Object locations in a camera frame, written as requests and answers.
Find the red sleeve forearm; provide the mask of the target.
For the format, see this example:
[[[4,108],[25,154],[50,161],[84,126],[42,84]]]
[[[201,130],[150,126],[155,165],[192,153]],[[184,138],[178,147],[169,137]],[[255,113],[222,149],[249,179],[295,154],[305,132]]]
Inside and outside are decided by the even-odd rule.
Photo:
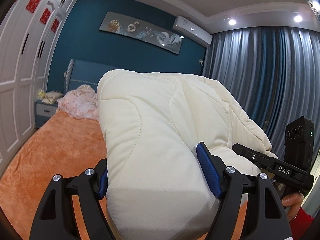
[[[290,222],[293,240],[299,240],[306,233],[313,220],[314,218],[301,207],[296,217]]]

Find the person's right hand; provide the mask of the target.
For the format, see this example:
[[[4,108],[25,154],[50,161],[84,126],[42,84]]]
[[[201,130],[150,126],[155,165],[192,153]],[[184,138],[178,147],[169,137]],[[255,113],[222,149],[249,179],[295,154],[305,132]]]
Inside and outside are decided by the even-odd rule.
[[[304,196],[301,193],[292,193],[282,199],[283,207],[289,208],[287,211],[287,219],[289,222],[293,221],[298,215],[303,200]]]

